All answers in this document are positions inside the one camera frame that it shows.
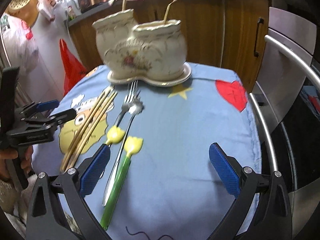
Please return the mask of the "person's left hand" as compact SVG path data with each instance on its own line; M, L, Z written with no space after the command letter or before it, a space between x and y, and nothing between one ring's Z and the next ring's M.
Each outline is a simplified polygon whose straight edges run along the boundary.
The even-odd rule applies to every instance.
M33 146L29 146L25 150L23 157L20 158L18 151L14 148L1 150L1 180L12 180L13 172L18 170L23 170L25 174L28 174L32 170L33 152Z

